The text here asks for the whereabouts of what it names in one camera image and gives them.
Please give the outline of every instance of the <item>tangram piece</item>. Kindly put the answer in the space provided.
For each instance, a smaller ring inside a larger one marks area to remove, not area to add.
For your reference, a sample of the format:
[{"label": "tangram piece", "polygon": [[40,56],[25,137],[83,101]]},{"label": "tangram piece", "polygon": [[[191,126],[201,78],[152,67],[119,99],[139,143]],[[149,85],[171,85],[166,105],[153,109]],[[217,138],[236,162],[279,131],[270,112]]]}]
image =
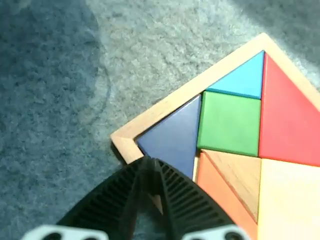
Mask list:
[{"label": "tangram piece", "polygon": [[320,167],[262,159],[259,240],[319,239]]},{"label": "tangram piece", "polygon": [[232,153],[202,150],[230,188],[258,221],[261,159]]},{"label": "tangram piece", "polygon": [[264,51],[207,88],[208,91],[261,99]]},{"label": "tangram piece", "polygon": [[137,138],[142,152],[193,178],[201,96],[197,96]]},{"label": "tangram piece", "polygon": [[203,152],[200,153],[196,183],[248,233],[252,240],[257,239],[256,222]]},{"label": "tangram piece", "polygon": [[320,111],[267,53],[264,64],[259,157],[320,166]]},{"label": "tangram piece", "polygon": [[256,157],[261,101],[205,91],[197,147]]}]

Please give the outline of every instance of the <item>orange triangle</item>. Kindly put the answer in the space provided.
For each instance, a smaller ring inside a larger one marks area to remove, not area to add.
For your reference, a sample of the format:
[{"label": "orange triangle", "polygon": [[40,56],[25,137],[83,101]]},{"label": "orange triangle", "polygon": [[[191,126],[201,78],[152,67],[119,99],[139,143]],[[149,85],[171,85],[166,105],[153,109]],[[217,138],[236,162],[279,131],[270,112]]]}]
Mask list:
[{"label": "orange triangle", "polygon": [[237,196],[229,188],[205,153],[200,153],[196,183],[243,228],[252,240],[257,239],[258,226]]},{"label": "orange triangle", "polygon": [[229,187],[258,221],[261,159],[221,151],[202,149],[219,170]]},{"label": "orange triangle", "polygon": [[320,111],[264,55],[260,158],[320,166]]}]

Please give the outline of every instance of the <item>screw hole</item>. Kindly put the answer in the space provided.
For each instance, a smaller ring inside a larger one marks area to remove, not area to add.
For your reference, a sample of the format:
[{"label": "screw hole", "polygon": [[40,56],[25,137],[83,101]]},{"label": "screw hole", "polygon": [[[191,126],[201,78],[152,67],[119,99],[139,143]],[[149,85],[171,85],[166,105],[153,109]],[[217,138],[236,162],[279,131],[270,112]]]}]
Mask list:
[{"label": "screw hole", "polygon": [[225,235],[225,240],[244,240],[244,238],[236,233],[236,232],[228,232],[226,235]]},{"label": "screw hole", "polygon": [[62,239],[62,236],[58,232],[50,233],[49,235],[42,238],[42,240],[61,240],[61,239]]}]

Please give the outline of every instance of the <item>gray carpet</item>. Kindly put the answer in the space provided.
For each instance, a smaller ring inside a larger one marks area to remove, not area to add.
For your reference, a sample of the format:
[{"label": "gray carpet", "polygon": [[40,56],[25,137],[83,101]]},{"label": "gray carpet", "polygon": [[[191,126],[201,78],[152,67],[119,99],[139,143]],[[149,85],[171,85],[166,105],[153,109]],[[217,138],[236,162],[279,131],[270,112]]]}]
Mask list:
[{"label": "gray carpet", "polygon": [[[0,239],[59,220],[121,167],[114,130],[261,32],[319,88],[319,13],[318,0],[0,0]],[[135,239],[158,229],[141,212]]]}]

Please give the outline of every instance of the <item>tangram puzzle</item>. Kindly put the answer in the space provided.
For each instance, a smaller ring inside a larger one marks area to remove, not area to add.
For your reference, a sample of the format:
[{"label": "tangram puzzle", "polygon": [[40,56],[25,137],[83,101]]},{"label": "tangram puzzle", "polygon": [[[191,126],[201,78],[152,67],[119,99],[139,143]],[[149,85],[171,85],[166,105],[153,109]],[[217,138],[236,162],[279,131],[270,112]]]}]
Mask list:
[{"label": "tangram puzzle", "polygon": [[192,178],[253,240],[320,239],[320,94],[265,33],[111,139]]}]

